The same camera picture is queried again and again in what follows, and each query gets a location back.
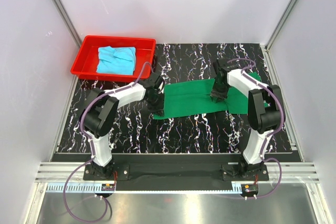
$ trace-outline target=blue cloth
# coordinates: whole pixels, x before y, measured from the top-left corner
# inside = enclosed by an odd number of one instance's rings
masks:
[[[135,47],[100,47],[97,73],[132,76],[135,70]]]

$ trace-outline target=red plastic tray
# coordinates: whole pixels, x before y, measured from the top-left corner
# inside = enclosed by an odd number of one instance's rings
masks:
[[[77,75],[79,79],[132,82],[139,76],[142,65],[146,61],[152,64],[155,44],[155,39],[88,35],[85,37],[79,49],[77,57],[72,65],[71,73]],[[99,62],[98,48],[107,46],[135,47],[135,57],[137,61],[135,63],[135,71],[132,76],[96,72]],[[148,78],[150,74],[151,69],[149,66],[146,66],[142,73],[141,79]]]

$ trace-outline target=black marble table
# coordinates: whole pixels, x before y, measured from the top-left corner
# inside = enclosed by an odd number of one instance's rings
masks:
[[[158,44],[154,71],[166,83],[215,77],[216,58],[255,60],[261,81],[270,84],[267,66],[258,44]],[[240,61],[240,66],[248,63]],[[90,89],[113,89],[125,85],[107,81],[78,80],[61,137],[58,153],[89,153],[90,147],[79,130],[78,110]],[[228,112],[198,114],[183,118],[154,120],[144,102],[135,102],[118,111],[110,131],[113,153],[237,153],[249,138],[247,115]],[[286,130],[272,137],[270,152],[291,152]]]

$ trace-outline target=folded towel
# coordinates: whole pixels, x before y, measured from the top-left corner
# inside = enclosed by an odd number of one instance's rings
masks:
[[[97,73],[132,76],[135,70],[135,47],[100,47]]]
[[[258,81],[261,79],[257,73],[249,75]],[[164,116],[154,115],[154,119],[179,118],[225,110],[231,114],[247,114],[248,99],[234,87],[229,88],[224,101],[212,101],[210,93],[214,82],[215,79],[208,79],[167,84],[164,87]]]

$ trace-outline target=green towel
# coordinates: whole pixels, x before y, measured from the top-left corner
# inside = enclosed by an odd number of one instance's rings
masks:
[[[257,73],[249,75],[258,81],[261,80]],[[164,116],[154,115],[154,119],[179,118],[225,110],[231,114],[247,114],[248,99],[236,88],[229,88],[225,101],[212,101],[210,93],[214,82],[215,79],[208,79],[166,85]]]

